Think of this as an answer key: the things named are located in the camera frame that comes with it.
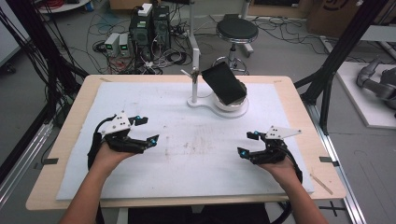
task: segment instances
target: human hand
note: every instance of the human hand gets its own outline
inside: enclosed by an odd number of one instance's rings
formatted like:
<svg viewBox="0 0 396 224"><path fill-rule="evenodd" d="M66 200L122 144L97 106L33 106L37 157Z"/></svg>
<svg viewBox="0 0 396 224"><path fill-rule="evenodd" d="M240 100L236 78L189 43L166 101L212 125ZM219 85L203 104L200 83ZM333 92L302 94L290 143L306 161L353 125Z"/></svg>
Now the human hand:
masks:
<svg viewBox="0 0 396 224"><path fill-rule="evenodd" d="M301 185L300 180L295 173L293 162L289 157L285 157L285 160L277 163L258 165L262 169L268 171L284 190L293 188L296 185Z"/></svg>
<svg viewBox="0 0 396 224"><path fill-rule="evenodd" d="M132 152L118 152L112 150L107 142L104 142L96 155L90 171L107 178L111 172L125 159L135 155Z"/></svg>

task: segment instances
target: power supply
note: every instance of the power supply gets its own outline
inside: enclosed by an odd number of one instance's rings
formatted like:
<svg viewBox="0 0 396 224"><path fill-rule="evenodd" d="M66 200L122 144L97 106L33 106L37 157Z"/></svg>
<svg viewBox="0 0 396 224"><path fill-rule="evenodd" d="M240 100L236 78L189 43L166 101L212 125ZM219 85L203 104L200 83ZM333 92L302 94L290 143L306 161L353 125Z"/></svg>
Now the power supply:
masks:
<svg viewBox="0 0 396 224"><path fill-rule="evenodd" d="M157 46L162 49L171 48L169 6L157 6L154 8L153 20L155 27L155 39Z"/></svg>
<svg viewBox="0 0 396 224"><path fill-rule="evenodd" d="M120 55L121 57L131 57L131 45L128 34L120 34Z"/></svg>
<svg viewBox="0 0 396 224"><path fill-rule="evenodd" d="M113 33L105 42L107 56L117 57L120 53L120 34Z"/></svg>

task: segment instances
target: white bracket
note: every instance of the white bracket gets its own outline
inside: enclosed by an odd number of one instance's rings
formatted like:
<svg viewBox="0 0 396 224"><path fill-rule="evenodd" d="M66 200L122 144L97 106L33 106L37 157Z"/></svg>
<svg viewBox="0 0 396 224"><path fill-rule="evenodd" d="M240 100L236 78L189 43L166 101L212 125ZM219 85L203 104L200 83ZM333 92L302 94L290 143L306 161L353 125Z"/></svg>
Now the white bracket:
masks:
<svg viewBox="0 0 396 224"><path fill-rule="evenodd" d="M116 133L131 128L131 122L129 122L126 114L121 111L107 127L102 131L102 134Z"/></svg>
<svg viewBox="0 0 396 224"><path fill-rule="evenodd" d="M266 139L284 139L285 137L294 136L296 134L302 133L301 130L281 128L276 126L271 126L268 133L265 135Z"/></svg>

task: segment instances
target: forearm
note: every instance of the forearm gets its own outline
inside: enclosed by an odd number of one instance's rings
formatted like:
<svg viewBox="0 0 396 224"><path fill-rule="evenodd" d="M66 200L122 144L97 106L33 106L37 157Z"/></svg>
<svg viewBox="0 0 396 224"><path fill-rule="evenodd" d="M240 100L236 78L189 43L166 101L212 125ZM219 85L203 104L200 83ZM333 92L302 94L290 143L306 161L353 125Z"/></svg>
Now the forearm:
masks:
<svg viewBox="0 0 396 224"><path fill-rule="evenodd" d="M61 223L94 223L106 176L89 171Z"/></svg>
<svg viewBox="0 0 396 224"><path fill-rule="evenodd" d="M303 186L284 187L289 196L296 223L328 223Z"/></svg>

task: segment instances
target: computer tower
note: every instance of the computer tower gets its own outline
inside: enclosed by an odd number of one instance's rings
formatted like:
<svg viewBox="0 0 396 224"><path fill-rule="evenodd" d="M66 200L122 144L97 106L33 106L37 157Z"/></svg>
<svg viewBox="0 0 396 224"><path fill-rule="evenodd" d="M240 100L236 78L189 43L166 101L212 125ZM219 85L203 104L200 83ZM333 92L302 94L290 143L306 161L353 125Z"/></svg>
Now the computer tower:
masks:
<svg viewBox="0 0 396 224"><path fill-rule="evenodd" d="M150 62L153 60L151 49L155 49L154 29L150 12L146 16L133 15L129 32L133 43L134 56L138 61Z"/></svg>
<svg viewBox="0 0 396 224"><path fill-rule="evenodd" d="M155 39L161 49L171 48L169 6L157 6L153 11Z"/></svg>

